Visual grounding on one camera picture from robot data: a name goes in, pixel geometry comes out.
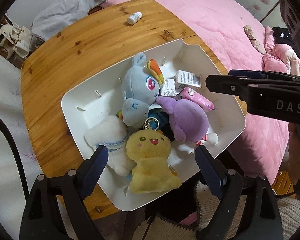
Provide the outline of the right hand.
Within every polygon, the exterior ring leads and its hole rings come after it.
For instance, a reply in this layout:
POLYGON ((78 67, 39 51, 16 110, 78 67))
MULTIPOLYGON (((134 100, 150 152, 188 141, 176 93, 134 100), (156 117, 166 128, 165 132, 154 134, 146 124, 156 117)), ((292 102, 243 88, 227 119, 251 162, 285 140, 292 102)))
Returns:
POLYGON ((289 123, 289 141, 288 141, 288 175, 290 181, 296 185, 300 179, 300 140, 296 131, 296 125, 289 123))

